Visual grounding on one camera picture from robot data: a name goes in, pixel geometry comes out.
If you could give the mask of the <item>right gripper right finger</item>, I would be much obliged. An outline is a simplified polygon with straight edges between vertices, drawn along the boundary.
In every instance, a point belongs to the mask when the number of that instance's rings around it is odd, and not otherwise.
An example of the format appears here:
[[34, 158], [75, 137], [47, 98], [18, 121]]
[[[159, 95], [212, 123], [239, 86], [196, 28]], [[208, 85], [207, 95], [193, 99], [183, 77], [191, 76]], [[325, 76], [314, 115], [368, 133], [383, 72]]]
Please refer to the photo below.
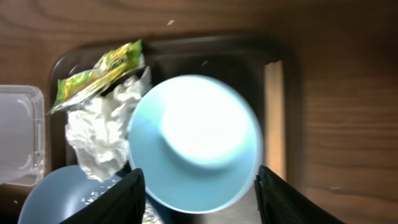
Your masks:
[[254, 181], [262, 224], [343, 224], [266, 166]]

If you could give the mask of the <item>light blue saucer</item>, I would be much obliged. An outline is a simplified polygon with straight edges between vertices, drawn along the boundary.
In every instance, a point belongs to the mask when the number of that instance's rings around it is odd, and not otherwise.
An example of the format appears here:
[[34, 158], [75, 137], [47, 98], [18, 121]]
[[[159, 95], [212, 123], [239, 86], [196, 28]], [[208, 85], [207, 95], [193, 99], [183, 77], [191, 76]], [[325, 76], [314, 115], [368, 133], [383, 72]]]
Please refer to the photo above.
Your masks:
[[130, 165], [143, 170], [147, 193], [168, 208], [196, 214], [227, 208], [251, 188], [262, 164], [263, 139], [256, 115], [247, 101], [231, 87], [251, 112], [252, 126], [242, 146], [243, 152], [221, 169], [192, 165], [174, 152], [160, 130], [164, 104], [159, 86], [166, 81], [150, 89], [132, 114], [128, 127]]

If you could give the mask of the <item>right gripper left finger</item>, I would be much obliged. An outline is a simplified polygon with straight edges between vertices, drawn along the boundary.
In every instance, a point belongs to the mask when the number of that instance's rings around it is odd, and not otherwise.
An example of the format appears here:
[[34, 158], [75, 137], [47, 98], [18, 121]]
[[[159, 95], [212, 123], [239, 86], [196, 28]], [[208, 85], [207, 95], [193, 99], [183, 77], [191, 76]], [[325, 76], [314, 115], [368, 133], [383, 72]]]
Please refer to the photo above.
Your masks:
[[146, 207], [143, 171], [132, 170], [93, 203], [63, 221], [64, 224], [141, 224]]

